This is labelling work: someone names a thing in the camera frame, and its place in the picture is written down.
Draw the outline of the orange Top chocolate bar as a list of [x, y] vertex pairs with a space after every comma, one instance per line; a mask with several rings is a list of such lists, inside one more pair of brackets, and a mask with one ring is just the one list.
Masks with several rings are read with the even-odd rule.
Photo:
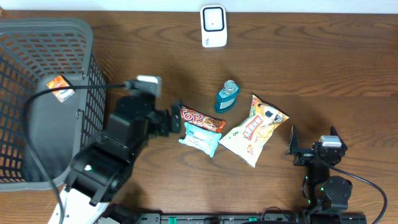
[[181, 112], [181, 117], [184, 121], [216, 133], [221, 133], [224, 126], [226, 125], [225, 120], [216, 119], [211, 116], [207, 116], [196, 110], [184, 106], [181, 107], [180, 112]]

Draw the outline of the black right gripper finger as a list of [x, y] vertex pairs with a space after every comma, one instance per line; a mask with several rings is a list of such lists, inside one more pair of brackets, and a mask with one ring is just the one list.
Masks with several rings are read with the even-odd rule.
[[341, 143], [341, 148], [342, 148], [343, 150], [347, 150], [347, 149], [348, 149], [347, 145], [346, 145], [345, 142], [342, 140], [342, 138], [340, 137], [340, 135], [337, 133], [337, 130], [336, 130], [336, 128], [335, 128], [334, 126], [332, 126], [332, 127], [330, 128], [330, 135], [331, 135], [331, 136], [336, 136], [336, 137], [339, 139], [339, 141], [340, 141], [340, 143]]
[[299, 141], [298, 141], [297, 129], [295, 126], [292, 126], [290, 132], [290, 139], [285, 154], [294, 155], [298, 152], [299, 152]]

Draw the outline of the yellow wiper bag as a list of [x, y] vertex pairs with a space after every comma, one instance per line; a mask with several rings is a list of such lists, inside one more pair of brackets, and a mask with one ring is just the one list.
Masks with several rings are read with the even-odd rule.
[[265, 143], [288, 118], [277, 108], [253, 95], [249, 118], [233, 128], [218, 143], [255, 167]]

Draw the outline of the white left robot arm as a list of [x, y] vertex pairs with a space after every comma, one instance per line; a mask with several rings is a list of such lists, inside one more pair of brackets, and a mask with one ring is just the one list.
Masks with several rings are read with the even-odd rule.
[[149, 93], [120, 98], [106, 129], [92, 135], [72, 159], [49, 222], [139, 223], [139, 214], [111, 202], [149, 140], [180, 132], [182, 105], [177, 101], [170, 110], [157, 110], [155, 96]]

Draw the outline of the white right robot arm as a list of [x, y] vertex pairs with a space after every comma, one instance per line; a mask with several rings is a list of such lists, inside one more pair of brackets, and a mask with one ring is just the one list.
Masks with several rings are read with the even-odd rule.
[[320, 137], [311, 148], [299, 146], [297, 129], [293, 126], [287, 145], [287, 155], [293, 155], [295, 166], [305, 167], [302, 194], [308, 199], [308, 207], [291, 218], [295, 223], [363, 224], [363, 214], [348, 214], [348, 200], [352, 182], [342, 176], [330, 175], [330, 168], [341, 162], [348, 147], [334, 127], [330, 134]]

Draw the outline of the teal wet wipes pack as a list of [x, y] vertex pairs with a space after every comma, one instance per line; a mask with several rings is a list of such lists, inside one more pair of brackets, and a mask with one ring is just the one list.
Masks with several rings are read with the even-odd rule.
[[222, 134], [203, 129], [188, 122], [185, 122], [184, 126], [186, 130], [185, 137], [179, 139], [179, 143], [197, 148], [213, 157]]

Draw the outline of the blue mouthwash bottle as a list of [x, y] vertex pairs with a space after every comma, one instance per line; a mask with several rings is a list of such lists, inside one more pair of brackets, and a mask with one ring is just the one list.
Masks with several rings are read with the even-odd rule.
[[235, 105], [239, 92], [240, 87], [233, 80], [227, 80], [216, 95], [215, 111], [224, 113], [230, 110]]

